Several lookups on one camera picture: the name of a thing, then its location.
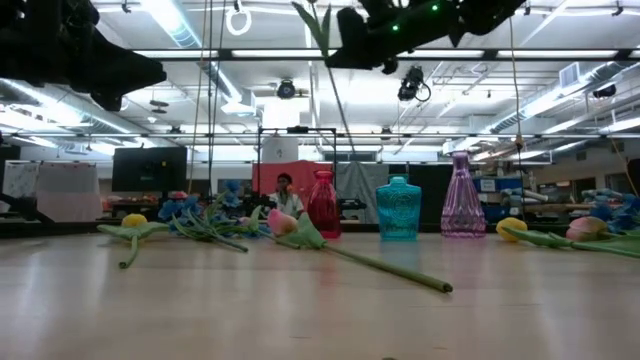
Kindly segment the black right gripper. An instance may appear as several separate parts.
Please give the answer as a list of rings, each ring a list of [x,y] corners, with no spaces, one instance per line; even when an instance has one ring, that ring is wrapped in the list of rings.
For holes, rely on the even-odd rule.
[[[354,7],[345,7],[337,12],[336,18],[342,46],[326,60],[328,68],[372,70],[382,67],[382,73],[390,75],[398,68],[395,56],[383,59],[374,49],[374,37],[370,25],[384,25],[392,20],[399,8],[389,0],[360,0],[369,15],[365,20]]]

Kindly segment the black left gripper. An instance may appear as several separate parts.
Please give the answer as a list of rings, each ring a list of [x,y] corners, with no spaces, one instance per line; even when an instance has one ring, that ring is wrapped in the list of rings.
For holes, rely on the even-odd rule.
[[[1,0],[1,76],[67,83],[107,111],[167,79],[163,65],[107,40],[89,0]]]

